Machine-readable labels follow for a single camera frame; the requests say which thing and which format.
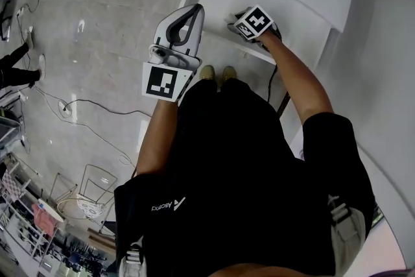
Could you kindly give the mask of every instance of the red cloth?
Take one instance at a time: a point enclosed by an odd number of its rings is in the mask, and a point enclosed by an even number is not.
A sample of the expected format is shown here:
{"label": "red cloth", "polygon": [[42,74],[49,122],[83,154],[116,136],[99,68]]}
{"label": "red cloth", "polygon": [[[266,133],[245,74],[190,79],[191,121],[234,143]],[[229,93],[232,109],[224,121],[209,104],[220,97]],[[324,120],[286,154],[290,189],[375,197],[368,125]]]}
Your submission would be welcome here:
{"label": "red cloth", "polygon": [[49,215],[46,210],[39,208],[38,203],[32,204],[32,209],[34,214],[34,224],[45,231],[47,235],[53,237],[54,227],[58,221]]}

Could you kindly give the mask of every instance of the ascend logo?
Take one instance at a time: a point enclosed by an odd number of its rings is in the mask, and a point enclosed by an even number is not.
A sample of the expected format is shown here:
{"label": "ascend logo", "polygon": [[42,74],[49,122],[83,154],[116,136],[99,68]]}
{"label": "ascend logo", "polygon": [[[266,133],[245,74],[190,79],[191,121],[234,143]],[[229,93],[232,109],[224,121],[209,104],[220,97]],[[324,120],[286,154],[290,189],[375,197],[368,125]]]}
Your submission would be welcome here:
{"label": "ascend logo", "polygon": [[[185,199],[185,197],[182,198],[182,200],[180,202],[178,202],[177,200],[174,200],[174,211],[176,211],[176,209],[180,207],[180,205],[183,203],[184,199]],[[160,204],[158,207],[153,206],[153,207],[151,207],[151,211],[161,210],[161,209],[164,209],[164,208],[170,208],[172,203],[173,202]]]}

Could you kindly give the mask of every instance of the black t-shirt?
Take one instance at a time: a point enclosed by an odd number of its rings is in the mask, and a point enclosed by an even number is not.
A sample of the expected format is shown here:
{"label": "black t-shirt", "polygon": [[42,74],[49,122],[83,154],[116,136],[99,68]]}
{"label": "black t-shirt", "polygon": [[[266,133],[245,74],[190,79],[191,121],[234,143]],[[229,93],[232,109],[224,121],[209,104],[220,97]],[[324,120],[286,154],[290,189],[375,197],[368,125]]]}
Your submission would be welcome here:
{"label": "black t-shirt", "polygon": [[224,99],[179,121],[165,175],[115,191],[117,259],[143,235],[148,277],[209,276],[237,263],[333,275],[328,195],[372,223],[374,196],[349,120],[303,126],[305,162],[260,97]]}

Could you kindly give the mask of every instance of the concrete floor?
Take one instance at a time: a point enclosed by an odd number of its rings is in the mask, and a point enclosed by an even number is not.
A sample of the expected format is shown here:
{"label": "concrete floor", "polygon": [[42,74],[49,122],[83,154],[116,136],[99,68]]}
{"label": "concrete floor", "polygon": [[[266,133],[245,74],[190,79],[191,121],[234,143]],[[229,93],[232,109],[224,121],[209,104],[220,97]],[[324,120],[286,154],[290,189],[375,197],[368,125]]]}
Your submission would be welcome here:
{"label": "concrete floor", "polygon": [[[26,2],[34,8],[37,0],[18,0],[17,8]],[[179,2],[40,0],[34,13],[26,11],[21,18],[23,29],[29,25],[34,27],[35,48],[30,52],[30,67],[36,69],[40,53],[46,56],[46,78],[37,86],[67,102],[76,98],[91,99],[120,112],[142,110],[151,114],[156,100],[141,96],[142,63],[148,59],[148,46],[157,24],[176,9]],[[78,32],[82,22],[83,31]],[[10,41],[0,44],[0,54],[11,53],[20,45],[18,25],[14,20]],[[207,34],[202,37],[198,57],[204,64],[214,65],[218,76],[225,66],[234,66],[239,78],[266,98],[272,65]],[[278,76],[273,87],[271,102],[277,108],[283,97]],[[97,165],[116,176],[112,189],[130,178],[133,166],[121,156],[125,154],[133,164],[136,163],[139,140],[149,117],[137,113],[115,115],[93,104],[77,102],[72,104],[72,116],[66,119],[69,123],[65,123],[51,111],[43,95],[35,89],[24,92],[29,96],[23,112],[30,154],[22,147],[16,148],[15,153],[40,173],[41,177],[34,176],[33,181],[46,195],[56,173],[80,185],[86,164]],[[60,115],[58,101],[49,96],[46,98],[54,112]],[[72,122],[90,126],[116,149],[88,128]],[[91,177],[100,181],[105,177],[103,174],[98,172]],[[60,186],[53,197],[62,191]],[[97,228],[91,223],[78,224]]]}

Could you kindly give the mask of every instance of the short sleeve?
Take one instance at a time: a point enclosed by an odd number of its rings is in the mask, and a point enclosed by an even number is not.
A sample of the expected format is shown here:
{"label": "short sleeve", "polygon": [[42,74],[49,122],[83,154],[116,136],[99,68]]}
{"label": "short sleeve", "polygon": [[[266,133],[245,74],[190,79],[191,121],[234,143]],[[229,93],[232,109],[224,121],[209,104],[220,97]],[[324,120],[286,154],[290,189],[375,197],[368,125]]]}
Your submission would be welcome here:
{"label": "short sleeve", "polygon": [[325,179],[328,195],[339,197],[349,207],[362,212],[367,236],[375,198],[359,157],[351,122],[337,114],[316,114],[305,121],[303,136],[306,165]]}
{"label": "short sleeve", "polygon": [[160,175],[138,175],[114,191],[117,221],[117,266],[131,243],[143,235],[151,211],[150,199],[160,183]]}

